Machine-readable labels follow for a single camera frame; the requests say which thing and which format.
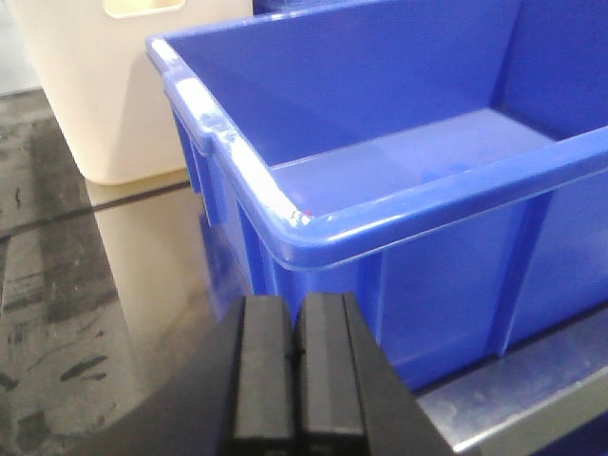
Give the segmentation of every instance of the scratch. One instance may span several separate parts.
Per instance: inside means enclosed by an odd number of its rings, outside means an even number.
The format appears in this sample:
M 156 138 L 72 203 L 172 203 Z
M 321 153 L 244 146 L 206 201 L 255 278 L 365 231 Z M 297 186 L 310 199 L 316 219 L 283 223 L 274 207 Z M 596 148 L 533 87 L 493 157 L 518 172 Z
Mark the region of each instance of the scratch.
M 17 203 L 17 209 L 21 208 L 21 188 L 15 188 L 15 201 Z
M 107 356 L 105 356 L 104 354 L 86 358 L 80 363 L 66 370 L 60 377 L 60 381 L 66 382 L 67 380 L 71 380 L 74 377 L 78 377 L 85 371 L 88 371 L 89 369 L 94 368 L 98 364 L 103 363 L 106 359 Z
M 36 361 L 34 361 L 34 363 L 31 366 L 29 366 L 26 369 L 26 371 L 31 371 L 33 368 L 38 366 L 40 363 L 42 363 L 45 359 L 47 359 L 52 354 L 54 354 L 60 350 L 66 349 L 67 347 L 71 347 L 72 345 L 76 345 L 76 342 L 70 342 L 68 344 L 60 345 L 59 347 L 55 347 L 54 349 L 47 351 L 45 354 L 43 354 L 41 357 L 39 357 Z
M 93 319 L 91 321 L 89 321 L 88 323 L 86 323 L 81 329 L 79 329 L 76 333 L 80 334 L 80 333 L 84 333 L 86 330 L 90 330 L 91 327 L 97 323 L 97 320 L 99 320 L 99 315 L 96 315 L 93 317 Z

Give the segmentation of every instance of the plastic storage bin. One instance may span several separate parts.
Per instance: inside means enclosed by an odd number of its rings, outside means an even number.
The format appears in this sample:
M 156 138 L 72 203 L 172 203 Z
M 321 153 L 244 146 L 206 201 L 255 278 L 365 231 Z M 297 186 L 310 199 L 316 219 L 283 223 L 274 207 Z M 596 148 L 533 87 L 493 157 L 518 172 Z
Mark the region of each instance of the plastic storage bin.
M 256 293 L 356 291 L 413 388 L 608 298 L 608 2 L 289 16 L 147 43 Z
M 184 167 L 150 33 L 251 15 L 251 0 L 8 0 L 29 57 L 90 181 L 116 184 Z

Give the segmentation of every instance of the bin wall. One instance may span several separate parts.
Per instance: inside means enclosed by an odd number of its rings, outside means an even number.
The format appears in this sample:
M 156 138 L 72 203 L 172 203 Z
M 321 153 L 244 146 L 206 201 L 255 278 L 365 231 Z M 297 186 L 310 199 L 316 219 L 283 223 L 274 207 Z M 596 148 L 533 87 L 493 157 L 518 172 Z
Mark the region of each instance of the bin wall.
M 608 124 L 608 2 L 525 0 L 498 105 L 557 139 Z

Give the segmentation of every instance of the floor stain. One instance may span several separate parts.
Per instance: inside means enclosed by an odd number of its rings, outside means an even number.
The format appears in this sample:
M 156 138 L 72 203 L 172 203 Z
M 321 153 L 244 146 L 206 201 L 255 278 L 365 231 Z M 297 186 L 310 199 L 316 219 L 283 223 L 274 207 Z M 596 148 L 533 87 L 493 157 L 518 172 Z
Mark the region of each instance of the floor stain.
M 55 347 L 54 349 L 47 351 L 42 356 L 40 356 L 38 359 L 36 359 L 36 361 L 34 361 L 32 364 L 30 364 L 29 367 L 27 368 L 27 371 L 31 371 L 33 368 L 38 366 L 40 363 L 42 363 L 45 359 L 47 359 L 52 354 L 54 354 L 56 352 L 60 352 L 61 350 L 65 349 L 67 347 L 72 347 L 74 345 L 76 345 L 76 342 L 69 342 L 67 344 L 60 345 L 59 347 Z
M 4 388 L 6 392 L 12 391 L 19 386 L 19 380 L 10 378 L 3 372 L 0 372 L 0 387 Z
M 21 188 L 15 188 L 15 202 L 17 203 L 17 209 L 21 209 Z
M 60 377 L 60 380 L 62 382 L 66 382 L 74 377 L 78 377 L 89 369 L 93 369 L 98 364 L 103 363 L 106 359 L 107 356 L 105 355 L 93 356 L 91 358 L 84 359 L 80 363 L 66 370 Z
M 107 373 L 105 372 L 100 372 L 100 373 L 92 373 L 90 375 L 83 375 L 80 380 L 81 382 L 84 382 L 86 380 L 95 380 L 97 382 L 104 380 L 107 377 Z
M 26 453 L 40 447 L 50 435 L 50 429 L 43 411 L 22 418 L 17 426 L 19 429 L 15 443 Z

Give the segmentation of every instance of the blue plastic bin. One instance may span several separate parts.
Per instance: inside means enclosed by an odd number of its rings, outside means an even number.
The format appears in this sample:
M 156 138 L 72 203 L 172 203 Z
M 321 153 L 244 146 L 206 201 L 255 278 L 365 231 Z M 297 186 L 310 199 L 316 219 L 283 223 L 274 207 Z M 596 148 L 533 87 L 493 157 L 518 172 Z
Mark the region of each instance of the blue plastic bin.
M 356 291 L 417 388 L 608 298 L 606 18 L 367 1 L 147 45 L 253 291 Z
M 305 8 L 346 3 L 351 0 L 254 0 L 254 13 L 289 12 Z

